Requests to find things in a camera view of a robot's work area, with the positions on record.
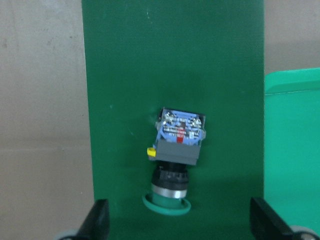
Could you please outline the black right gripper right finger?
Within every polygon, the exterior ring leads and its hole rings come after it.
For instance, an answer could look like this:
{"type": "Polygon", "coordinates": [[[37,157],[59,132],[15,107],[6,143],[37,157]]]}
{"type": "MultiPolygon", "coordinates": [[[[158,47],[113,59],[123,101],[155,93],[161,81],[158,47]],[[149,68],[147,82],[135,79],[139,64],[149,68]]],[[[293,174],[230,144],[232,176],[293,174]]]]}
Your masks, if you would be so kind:
{"type": "Polygon", "coordinates": [[[292,240],[293,230],[261,197],[252,197],[249,205],[250,230],[255,240],[292,240]]]}

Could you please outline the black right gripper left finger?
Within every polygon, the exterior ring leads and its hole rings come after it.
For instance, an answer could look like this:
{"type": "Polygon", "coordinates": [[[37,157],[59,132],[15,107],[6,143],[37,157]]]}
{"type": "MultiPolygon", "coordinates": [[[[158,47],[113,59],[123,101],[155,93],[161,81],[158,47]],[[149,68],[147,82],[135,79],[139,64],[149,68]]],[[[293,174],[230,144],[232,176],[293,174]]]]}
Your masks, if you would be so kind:
{"type": "Polygon", "coordinates": [[[77,240],[107,240],[110,233],[110,211],[107,199],[96,200],[76,233],[77,240]]]}

